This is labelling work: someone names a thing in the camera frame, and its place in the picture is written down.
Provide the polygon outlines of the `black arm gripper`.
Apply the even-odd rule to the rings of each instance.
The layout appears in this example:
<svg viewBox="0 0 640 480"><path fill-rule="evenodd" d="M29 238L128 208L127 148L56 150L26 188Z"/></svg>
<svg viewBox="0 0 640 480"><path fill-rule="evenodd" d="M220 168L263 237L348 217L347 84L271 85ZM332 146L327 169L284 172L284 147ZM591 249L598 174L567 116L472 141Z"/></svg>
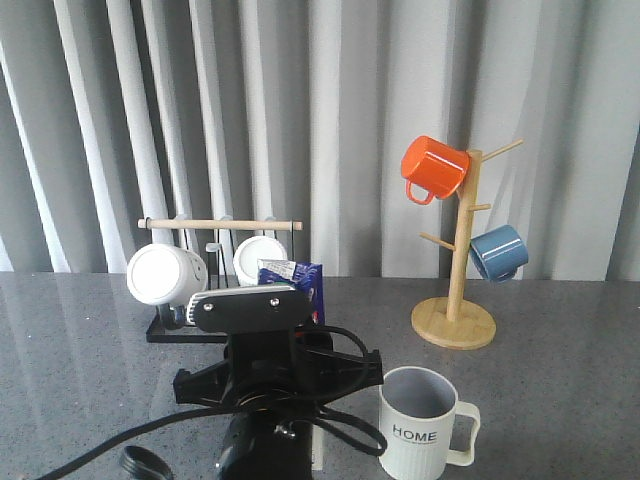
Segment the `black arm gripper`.
<svg viewBox="0 0 640 480"><path fill-rule="evenodd" d="M178 404L235 408L260 401L324 405L383 383L380 352L340 327L235 334L224 358L173 381Z"/></svg>

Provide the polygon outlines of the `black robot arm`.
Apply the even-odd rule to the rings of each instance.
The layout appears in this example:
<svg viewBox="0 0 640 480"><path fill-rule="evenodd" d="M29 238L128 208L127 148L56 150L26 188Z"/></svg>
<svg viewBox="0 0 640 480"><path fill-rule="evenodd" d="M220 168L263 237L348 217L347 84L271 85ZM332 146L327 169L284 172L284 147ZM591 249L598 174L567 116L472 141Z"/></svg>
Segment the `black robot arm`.
<svg viewBox="0 0 640 480"><path fill-rule="evenodd" d="M217 479L312 478L313 430L381 456L377 427L330 403L382 384L379 351L331 326L227 334L218 363L173 381L179 404L210 407L232 419L222 441Z"/></svg>

